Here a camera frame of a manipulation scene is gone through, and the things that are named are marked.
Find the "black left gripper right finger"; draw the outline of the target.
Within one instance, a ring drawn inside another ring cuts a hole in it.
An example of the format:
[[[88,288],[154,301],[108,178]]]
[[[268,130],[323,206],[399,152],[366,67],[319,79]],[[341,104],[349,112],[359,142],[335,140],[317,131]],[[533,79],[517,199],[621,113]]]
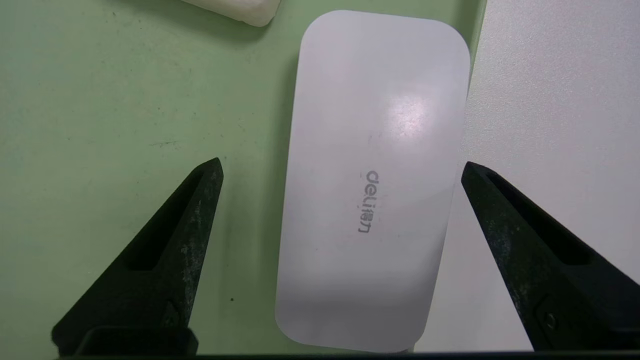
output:
[[[535,351],[638,351],[640,287],[492,169],[461,184]]]

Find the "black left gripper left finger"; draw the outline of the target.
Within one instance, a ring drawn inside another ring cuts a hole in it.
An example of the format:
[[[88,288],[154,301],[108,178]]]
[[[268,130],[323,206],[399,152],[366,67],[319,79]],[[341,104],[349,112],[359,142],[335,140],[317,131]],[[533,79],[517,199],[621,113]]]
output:
[[[55,324],[60,356],[194,356],[189,323],[224,172],[199,164]]]

